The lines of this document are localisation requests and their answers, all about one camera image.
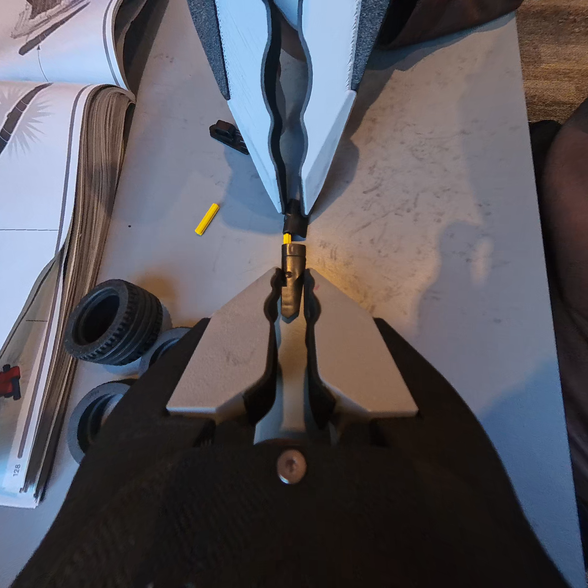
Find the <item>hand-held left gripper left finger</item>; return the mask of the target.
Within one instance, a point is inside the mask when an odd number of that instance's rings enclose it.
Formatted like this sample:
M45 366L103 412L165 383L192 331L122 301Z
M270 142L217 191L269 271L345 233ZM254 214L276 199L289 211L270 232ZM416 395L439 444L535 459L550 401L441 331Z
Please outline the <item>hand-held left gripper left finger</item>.
M281 270L271 268L211 317L168 401L170 413L259 422L276 393Z

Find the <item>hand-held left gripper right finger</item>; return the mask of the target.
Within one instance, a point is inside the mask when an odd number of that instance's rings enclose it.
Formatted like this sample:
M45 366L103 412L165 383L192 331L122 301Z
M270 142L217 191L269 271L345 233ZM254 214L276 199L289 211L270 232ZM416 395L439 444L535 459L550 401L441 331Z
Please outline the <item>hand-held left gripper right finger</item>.
M305 270L309 402L323 428L335 415L413 417L417 405L371 315L315 269Z

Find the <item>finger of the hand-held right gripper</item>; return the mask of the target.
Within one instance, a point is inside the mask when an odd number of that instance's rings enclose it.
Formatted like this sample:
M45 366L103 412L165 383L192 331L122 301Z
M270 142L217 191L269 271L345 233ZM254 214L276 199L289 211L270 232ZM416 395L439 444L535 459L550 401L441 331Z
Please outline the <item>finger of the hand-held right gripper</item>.
M356 98L351 89L358 1L300 1L299 33L309 67L301 114L305 152L300 168L304 214L325 183Z
M276 102L279 23L269 1L217 1L228 106L269 198L286 206L282 122Z

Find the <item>black brick piece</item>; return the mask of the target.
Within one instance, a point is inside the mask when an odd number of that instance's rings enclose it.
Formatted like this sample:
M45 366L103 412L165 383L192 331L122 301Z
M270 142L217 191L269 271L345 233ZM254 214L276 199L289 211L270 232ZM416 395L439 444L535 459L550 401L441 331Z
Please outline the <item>black brick piece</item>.
M287 321L294 320L299 314L305 269L305 245L300 242L284 243L282 245L281 315Z
M239 151L240 153L249 155L243 136L234 124L227 121L217 120L216 123L210 126L209 133L211 138Z

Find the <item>black rubber tyre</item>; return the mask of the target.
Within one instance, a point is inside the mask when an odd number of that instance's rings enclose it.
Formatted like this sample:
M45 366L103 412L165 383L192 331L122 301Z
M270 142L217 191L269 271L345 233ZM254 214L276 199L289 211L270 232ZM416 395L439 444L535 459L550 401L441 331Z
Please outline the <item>black rubber tyre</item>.
M140 286L112 279L99 283L71 312L64 346L74 358L121 366L140 358L162 326L159 299Z
M158 335L153 346L141 357L138 367L138 377L144 375L151 365L163 357L167 351L172 349L189 331L190 327L176 327Z
M68 423L70 453L80 464L116 404L136 379L122 379L94 387L74 408Z

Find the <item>small black curved piece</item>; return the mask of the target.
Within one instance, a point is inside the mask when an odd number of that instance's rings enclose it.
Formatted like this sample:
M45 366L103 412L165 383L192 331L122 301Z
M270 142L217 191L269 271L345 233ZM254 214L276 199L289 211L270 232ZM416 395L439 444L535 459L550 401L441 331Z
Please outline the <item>small black curved piece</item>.
M296 198L288 200L285 209L283 234L306 238L308 217L305 217L300 209L300 201Z

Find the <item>grey desk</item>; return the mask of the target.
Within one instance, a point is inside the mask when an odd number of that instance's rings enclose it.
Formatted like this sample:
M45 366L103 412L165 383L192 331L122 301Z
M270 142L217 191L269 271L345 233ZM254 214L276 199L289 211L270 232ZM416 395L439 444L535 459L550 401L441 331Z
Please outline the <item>grey desk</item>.
M252 162L214 141L231 114L185 1L146 62L98 281L153 292L174 325L280 262L282 217ZM202 236L211 204L220 209ZM585 584L514 16L374 53L316 202L308 262L461 394L567 581Z

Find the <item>person's brown clothing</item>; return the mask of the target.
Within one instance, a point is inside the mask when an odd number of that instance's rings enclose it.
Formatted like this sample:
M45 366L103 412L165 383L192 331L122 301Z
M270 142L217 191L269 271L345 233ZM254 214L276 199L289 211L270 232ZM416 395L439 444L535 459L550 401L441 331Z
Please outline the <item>person's brown clothing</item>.
M576 493L587 503L587 100L563 124L530 124Z

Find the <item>building instruction booklet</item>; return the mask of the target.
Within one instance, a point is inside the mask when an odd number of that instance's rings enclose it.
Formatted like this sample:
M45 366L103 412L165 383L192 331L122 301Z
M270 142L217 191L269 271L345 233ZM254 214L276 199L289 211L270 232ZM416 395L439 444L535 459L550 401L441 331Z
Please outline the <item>building instruction booklet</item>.
M141 77L148 1L1 1L1 505L34 508Z

